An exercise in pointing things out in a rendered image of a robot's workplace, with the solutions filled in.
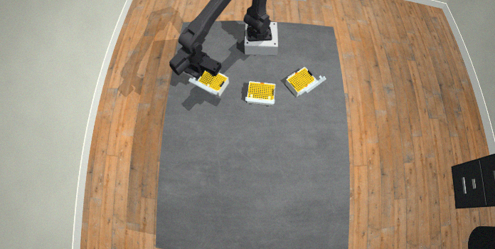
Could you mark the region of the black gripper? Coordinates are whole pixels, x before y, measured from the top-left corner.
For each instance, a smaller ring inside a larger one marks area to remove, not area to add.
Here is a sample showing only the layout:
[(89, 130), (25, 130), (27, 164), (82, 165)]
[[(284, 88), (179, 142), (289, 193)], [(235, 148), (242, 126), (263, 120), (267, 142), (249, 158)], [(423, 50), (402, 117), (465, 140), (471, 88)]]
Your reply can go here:
[[(200, 59), (200, 60), (201, 60), (201, 59)], [(190, 62), (190, 63), (197, 63), (197, 62), (199, 62), (200, 60), (198, 60), (198, 61), (196, 61), (196, 62)], [(196, 71), (192, 70), (191, 65), (190, 65), (190, 66), (188, 66), (188, 67), (187, 67), (187, 69), (185, 69), (185, 71), (184, 71), (184, 72), (185, 72), (185, 73), (189, 73), (189, 74), (191, 74), (191, 75), (192, 75), (193, 77), (195, 77), (196, 79), (199, 79), (199, 77), (203, 75), (203, 72), (204, 72), (204, 71), (205, 71), (205, 70), (203, 69), (200, 73), (197, 73)]]

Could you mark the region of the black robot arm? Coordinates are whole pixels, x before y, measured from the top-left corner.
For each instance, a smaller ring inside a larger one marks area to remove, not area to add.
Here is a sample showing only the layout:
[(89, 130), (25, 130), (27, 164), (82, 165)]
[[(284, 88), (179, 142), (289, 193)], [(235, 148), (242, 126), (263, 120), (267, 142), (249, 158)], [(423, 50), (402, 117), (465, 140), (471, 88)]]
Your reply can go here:
[[(222, 68), (221, 63), (209, 58), (207, 53), (202, 52), (203, 47), (201, 44), (205, 41), (205, 37), (215, 20), (230, 1), (210, 0), (202, 12), (200, 12), (188, 27), (185, 27), (179, 36), (179, 43), (183, 47), (169, 61), (171, 69), (177, 75), (180, 75), (190, 65), (192, 70), (197, 73), (200, 73), (204, 69), (205, 71), (208, 70), (207, 72), (212, 76), (219, 74)], [(272, 40), (271, 21), (269, 20), (270, 16), (266, 14), (266, 3), (267, 0), (252, 0), (252, 6), (247, 9), (243, 21), (248, 25), (247, 38), (249, 42)], [(190, 64), (190, 62), (196, 62), (198, 60), (200, 61)]]

